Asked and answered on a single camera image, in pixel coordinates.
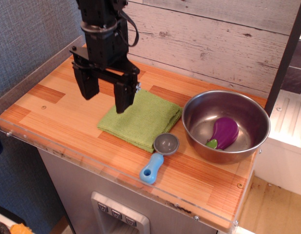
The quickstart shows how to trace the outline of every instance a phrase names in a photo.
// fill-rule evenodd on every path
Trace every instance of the wooden table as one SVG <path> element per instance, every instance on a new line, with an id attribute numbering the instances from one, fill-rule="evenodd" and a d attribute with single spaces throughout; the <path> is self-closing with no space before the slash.
<path id="1" fill-rule="evenodd" d="M 153 185 L 142 183 L 139 172 L 151 154 L 96 127 L 114 105 L 113 85 L 99 80 L 100 93 L 86 101 L 75 81 L 72 61 L 72 57 L 67 59 L 2 113 L 0 127 L 184 215 L 197 215 L 203 223 L 228 232 L 240 210 L 255 155 L 232 165 L 207 162 L 188 144 L 179 120 L 171 130 L 180 140 L 177 153 L 165 157 Z M 200 92 L 225 89 L 141 63 L 135 65 L 141 70 L 142 89 L 181 107 Z M 265 99 L 250 97 L 265 105 Z"/>

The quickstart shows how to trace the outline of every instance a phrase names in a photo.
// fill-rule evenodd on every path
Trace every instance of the purple eggplant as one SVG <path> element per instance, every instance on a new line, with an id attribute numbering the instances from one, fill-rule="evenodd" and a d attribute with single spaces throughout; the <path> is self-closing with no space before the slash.
<path id="1" fill-rule="evenodd" d="M 237 139 L 238 132 L 238 125 L 233 119 L 228 117 L 219 118 L 213 125 L 213 135 L 206 146 L 224 150 Z"/>

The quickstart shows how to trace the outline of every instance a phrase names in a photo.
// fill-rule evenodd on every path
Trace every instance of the metal bowl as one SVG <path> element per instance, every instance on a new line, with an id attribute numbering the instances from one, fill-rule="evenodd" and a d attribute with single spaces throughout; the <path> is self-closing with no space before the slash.
<path id="1" fill-rule="evenodd" d="M 223 151 L 205 145 L 213 134 L 214 122 L 221 117 L 235 120 L 239 127 L 237 139 Z M 183 109 L 182 121 L 196 152 L 219 164 L 237 163 L 252 155 L 270 132 L 269 117 L 261 105 L 245 95 L 224 90 L 191 98 Z"/>

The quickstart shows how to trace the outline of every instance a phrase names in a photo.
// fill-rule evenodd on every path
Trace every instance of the wood plank wall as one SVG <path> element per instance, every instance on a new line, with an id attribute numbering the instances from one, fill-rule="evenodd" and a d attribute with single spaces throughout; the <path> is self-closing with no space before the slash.
<path id="1" fill-rule="evenodd" d="M 301 0 L 133 0 L 129 59 L 267 98 Z M 129 25 L 129 41 L 134 40 Z"/>

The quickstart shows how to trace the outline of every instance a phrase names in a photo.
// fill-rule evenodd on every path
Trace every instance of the folded green cloth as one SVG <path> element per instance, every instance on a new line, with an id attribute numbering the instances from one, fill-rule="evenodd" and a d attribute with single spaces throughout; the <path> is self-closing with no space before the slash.
<path id="1" fill-rule="evenodd" d="M 97 127 L 152 153 L 155 138 L 169 132 L 181 114 L 180 106 L 140 90 L 124 113 L 117 114 L 116 106 L 112 107 Z"/>

